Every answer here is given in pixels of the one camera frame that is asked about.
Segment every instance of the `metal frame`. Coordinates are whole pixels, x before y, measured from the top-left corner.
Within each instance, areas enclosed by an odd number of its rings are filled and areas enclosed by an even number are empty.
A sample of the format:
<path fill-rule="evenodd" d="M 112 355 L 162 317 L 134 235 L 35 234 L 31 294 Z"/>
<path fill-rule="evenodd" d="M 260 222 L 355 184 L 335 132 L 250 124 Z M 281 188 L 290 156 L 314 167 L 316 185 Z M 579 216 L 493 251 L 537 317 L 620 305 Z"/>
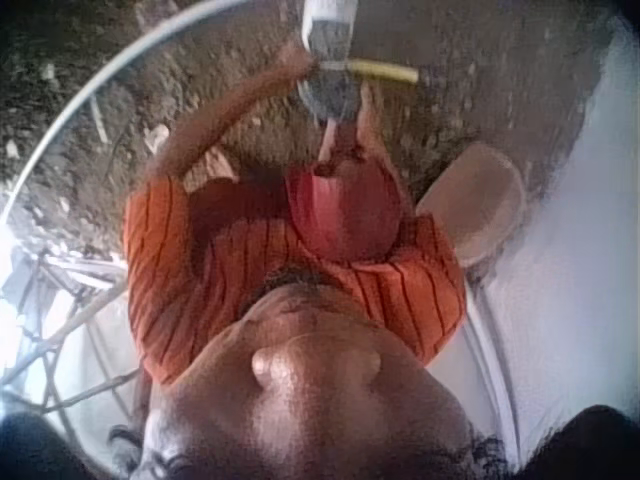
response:
<path fill-rule="evenodd" d="M 127 421 L 130 422 L 132 420 L 133 412 L 129 411 L 117 389 L 137 378 L 140 373 L 140 369 L 135 369 L 125 375 L 112 377 L 109 374 L 105 359 L 98 348 L 94 331 L 96 325 L 92 322 L 98 312 L 126 291 L 126 282 L 116 282 L 112 288 L 99 294 L 96 293 L 95 289 L 87 287 L 74 289 L 70 285 L 68 281 L 69 277 L 64 271 L 60 271 L 61 274 L 54 271 L 50 264 L 53 262 L 48 262 L 47 260 L 51 257 L 47 257 L 46 255 L 47 252 L 42 252 L 38 255 L 34 268 L 17 306 L 17 315 L 22 315 L 25 305 L 27 304 L 27 300 L 34 295 L 38 331 L 33 332 L 25 327 L 22 328 L 23 338 L 26 338 L 33 344 L 33 350 L 24 355 L 23 358 L 18 359 L 16 365 L 9 371 L 5 372 L 3 377 L 0 379 L 0 395 L 3 401 L 13 403 L 32 413 L 39 415 L 46 415 L 54 412 L 57 413 L 67 440 L 70 442 L 72 447 L 77 449 L 78 452 L 83 453 L 84 450 L 82 449 L 78 436 L 67 415 L 67 408 L 104 392 L 110 392 Z M 126 270 L 120 270 L 120 273 L 126 274 Z M 43 277 L 59 289 L 68 291 L 74 297 L 74 303 L 65 324 L 47 339 L 42 338 L 43 312 L 39 295 L 39 279 Z M 56 367 L 66 338 L 73 331 L 83 326 L 86 326 L 87 328 L 89 343 L 91 344 L 91 348 L 95 354 L 100 371 L 104 376 L 104 382 L 71 398 L 63 399 L 61 398 L 55 384 Z M 11 383 L 37 361 L 42 362 L 46 375 L 44 398 L 39 404 L 34 403 L 11 390 Z"/>

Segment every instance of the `sleeve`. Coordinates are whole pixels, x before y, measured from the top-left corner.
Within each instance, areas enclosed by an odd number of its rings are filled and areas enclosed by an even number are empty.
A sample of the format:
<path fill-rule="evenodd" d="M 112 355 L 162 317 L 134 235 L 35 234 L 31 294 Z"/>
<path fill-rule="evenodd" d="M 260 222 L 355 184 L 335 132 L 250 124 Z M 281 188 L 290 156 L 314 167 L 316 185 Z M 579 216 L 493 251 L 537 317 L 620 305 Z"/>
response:
<path fill-rule="evenodd" d="M 421 251 L 425 267 L 437 286 L 438 304 L 444 335 L 436 344 L 439 351 L 466 318 L 464 273 L 455 257 L 453 247 L 432 215 L 415 220 L 416 246 Z"/>
<path fill-rule="evenodd" d="M 124 249 L 129 263 L 129 321 L 145 367 L 161 381 L 176 369 L 172 343 L 194 335 L 185 317 L 199 291 L 191 271 L 189 199 L 182 183 L 154 180 L 128 200 Z"/>

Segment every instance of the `orange striped shirt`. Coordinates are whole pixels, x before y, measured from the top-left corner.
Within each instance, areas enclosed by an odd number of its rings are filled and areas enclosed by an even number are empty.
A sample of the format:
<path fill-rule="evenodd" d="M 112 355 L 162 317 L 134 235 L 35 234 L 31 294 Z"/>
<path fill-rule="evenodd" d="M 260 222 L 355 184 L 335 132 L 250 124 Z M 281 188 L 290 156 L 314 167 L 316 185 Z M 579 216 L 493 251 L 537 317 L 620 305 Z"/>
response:
<path fill-rule="evenodd" d="M 171 178 L 150 182 L 127 204 L 131 329 L 145 367 L 161 384 L 173 382 L 238 320 L 269 273 L 292 263 L 336 278 L 425 365 L 464 318 L 462 272 L 431 216 L 403 223 L 384 262 L 348 264 L 311 253 L 286 217 L 240 218 L 201 245 L 201 271 L 191 261 L 192 216 L 189 195 Z"/>

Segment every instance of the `yellow handle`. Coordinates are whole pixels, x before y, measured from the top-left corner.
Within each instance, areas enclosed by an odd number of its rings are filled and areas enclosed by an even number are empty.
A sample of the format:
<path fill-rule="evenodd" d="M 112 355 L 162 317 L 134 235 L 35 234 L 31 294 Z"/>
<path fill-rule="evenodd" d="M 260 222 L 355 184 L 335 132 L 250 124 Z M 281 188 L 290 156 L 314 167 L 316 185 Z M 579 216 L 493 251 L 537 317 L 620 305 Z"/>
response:
<path fill-rule="evenodd" d="M 346 62 L 321 62 L 320 68 L 323 70 L 346 69 L 358 75 L 386 78 L 414 85 L 420 81 L 420 71 L 415 68 L 359 58 L 350 59 Z"/>

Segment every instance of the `wire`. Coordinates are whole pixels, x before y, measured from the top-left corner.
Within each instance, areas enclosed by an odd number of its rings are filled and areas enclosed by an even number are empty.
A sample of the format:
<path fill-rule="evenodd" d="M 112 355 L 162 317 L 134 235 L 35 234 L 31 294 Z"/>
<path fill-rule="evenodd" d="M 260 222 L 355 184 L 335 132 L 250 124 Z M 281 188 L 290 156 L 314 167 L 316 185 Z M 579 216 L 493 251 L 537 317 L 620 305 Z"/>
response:
<path fill-rule="evenodd" d="M 27 178 L 37 165 L 49 144 L 53 141 L 56 135 L 60 133 L 62 128 L 67 124 L 76 111 L 78 111 L 78 109 L 82 107 L 84 103 L 100 89 L 100 87 L 142 54 L 156 47 L 158 44 L 172 37 L 176 33 L 179 33 L 202 20 L 228 10 L 229 8 L 248 3 L 249 1 L 250 0 L 210 0 L 189 7 L 179 14 L 160 23 L 155 29 L 133 42 L 122 52 L 116 55 L 109 63 L 102 67 L 102 69 L 91 80 L 89 80 L 84 87 L 82 87 L 76 96 L 71 99 L 64 110 L 62 110 L 60 115 L 49 127 L 49 130 L 44 134 L 40 143 L 38 143 L 36 149 L 31 154 L 31 157 L 29 157 L 29 161 L 27 161 L 27 164 L 20 173 L 13 190 L 9 195 L 7 204 L 2 210 L 2 214 L 0 215 L 0 226 L 7 224 L 9 214 L 11 213 L 11 209 L 15 206 L 20 190 L 24 187 Z"/>

